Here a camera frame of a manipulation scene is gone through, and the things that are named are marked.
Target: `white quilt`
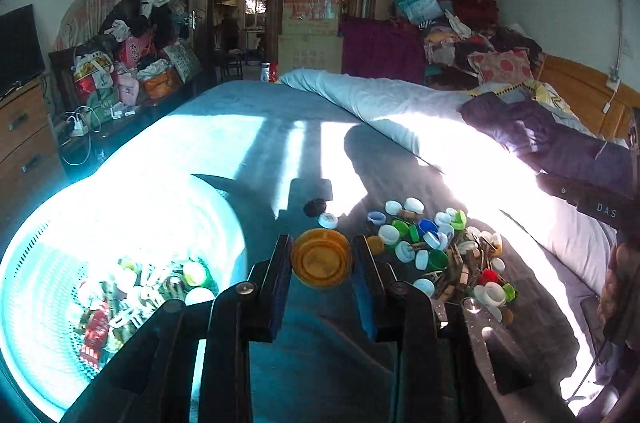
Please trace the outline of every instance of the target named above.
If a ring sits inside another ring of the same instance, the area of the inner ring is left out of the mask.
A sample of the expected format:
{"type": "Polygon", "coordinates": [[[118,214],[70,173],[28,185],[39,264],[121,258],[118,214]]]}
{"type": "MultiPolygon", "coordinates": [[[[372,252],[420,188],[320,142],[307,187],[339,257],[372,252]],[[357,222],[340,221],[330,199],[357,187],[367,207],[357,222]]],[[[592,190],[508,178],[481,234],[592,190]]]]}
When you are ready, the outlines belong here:
{"type": "Polygon", "coordinates": [[[602,290],[615,230],[540,191],[527,164],[465,124],[458,108],[468,95],[305,69],[280,82],[324,96],[439,167],[470,216],[488,222],[497,210],[507,213],[594,292],[602,290]]]}

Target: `orange bag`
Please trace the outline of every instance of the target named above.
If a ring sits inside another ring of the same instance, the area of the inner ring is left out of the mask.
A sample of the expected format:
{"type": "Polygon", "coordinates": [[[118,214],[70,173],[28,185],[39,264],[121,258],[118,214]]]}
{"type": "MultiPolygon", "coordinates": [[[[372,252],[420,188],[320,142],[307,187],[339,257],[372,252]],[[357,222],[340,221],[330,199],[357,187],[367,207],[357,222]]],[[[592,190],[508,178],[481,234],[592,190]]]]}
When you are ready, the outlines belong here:
{"type": "Polygon", "coordinates": [[[182,85],[182,81],[175,69],[169,68],[157,77],[143,80],[142,85],[149,98],[162,98],[175,92],[182,85]]]}

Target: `bottle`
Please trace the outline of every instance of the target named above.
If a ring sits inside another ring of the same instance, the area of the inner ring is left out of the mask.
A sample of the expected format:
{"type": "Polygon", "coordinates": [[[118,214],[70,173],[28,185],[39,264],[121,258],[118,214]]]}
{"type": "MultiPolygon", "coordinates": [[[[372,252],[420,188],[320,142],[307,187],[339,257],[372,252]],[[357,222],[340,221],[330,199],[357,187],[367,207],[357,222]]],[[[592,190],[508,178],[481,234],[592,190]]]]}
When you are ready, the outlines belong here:
{"type": "Polygon", "coordinates": [[[269,66],[268,62],[262,63],[262,70],[260,71],[260,82],[268,82],[269,81],[269,66]]]}

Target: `wooden dresser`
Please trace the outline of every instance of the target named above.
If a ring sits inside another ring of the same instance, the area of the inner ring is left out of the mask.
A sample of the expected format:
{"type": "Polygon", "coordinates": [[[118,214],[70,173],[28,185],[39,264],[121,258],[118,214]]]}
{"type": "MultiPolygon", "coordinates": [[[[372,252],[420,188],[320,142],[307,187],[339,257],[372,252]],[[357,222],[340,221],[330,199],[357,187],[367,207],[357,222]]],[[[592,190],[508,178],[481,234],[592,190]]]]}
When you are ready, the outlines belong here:
{"type": "Polygon", "coordinates": [[[0,101],[0,256],[33,210],[66,185],[35,79],[0,101]]]}

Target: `window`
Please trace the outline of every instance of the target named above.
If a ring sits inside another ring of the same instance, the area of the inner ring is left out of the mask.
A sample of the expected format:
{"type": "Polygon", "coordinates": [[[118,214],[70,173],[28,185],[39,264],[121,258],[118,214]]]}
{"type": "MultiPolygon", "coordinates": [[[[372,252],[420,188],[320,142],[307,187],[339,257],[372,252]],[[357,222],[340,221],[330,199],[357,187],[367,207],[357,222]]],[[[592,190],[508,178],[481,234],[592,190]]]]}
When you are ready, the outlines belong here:
{"type": "Polygon", "coordinates": [[[244,25],[246,28],[264,26],[264,14],[267,11],[265,0],[244,0],[244,25]]]}

